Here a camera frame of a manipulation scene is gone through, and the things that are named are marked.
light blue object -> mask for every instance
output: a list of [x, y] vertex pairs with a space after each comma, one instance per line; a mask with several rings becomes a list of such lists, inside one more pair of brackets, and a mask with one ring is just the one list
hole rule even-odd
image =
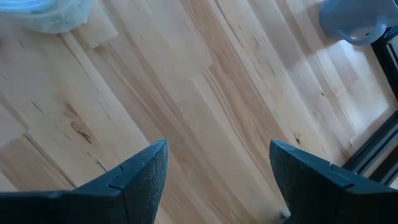
[[0, 0], [0, 12], [32, 12], [50, 7], [54, 0]]
[[326, 0], [319, 12], [325, 35], [353, 45], [368, 45], [398, 26], [398, 0]]

wooden floor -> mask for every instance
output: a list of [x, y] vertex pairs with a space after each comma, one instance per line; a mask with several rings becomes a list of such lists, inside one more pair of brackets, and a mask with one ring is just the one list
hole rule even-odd
[[63, 35], [0, 20], [0, 190], [73, 189], [157, 139], [157, 223], [275, 223], [281, 139], [339, 165], [397, 102], [319, 0], [103, 0]]

wood grain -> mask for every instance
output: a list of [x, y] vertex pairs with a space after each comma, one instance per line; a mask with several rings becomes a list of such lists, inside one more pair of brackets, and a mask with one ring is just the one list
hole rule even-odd
[[62, 35], [0, 21], [0, 190], [72, 189], [166, 138], [157, 223], [277, 223], [271, 139], [342, 165], [397, 108], [319, 7], [98, 0]]

black metal frame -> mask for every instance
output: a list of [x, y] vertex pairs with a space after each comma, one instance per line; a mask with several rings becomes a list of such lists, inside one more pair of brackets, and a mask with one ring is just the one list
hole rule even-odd
[[[387, 77], [387, 80], [398, 99], [398, 52], [391, 40], [398, 35], [398, 27], [389, 28], [384, 35], [372, 44], [374, 53]], [[343, 166], [357, 174], [364, 174], [368, 168], [387, 149], [395, 149], [387, 156], [381, 165], [370, 175], [370, 179], [384, 185], [391, 183], [398, 176], [398, 111], [396, 111], [369, 140]]]

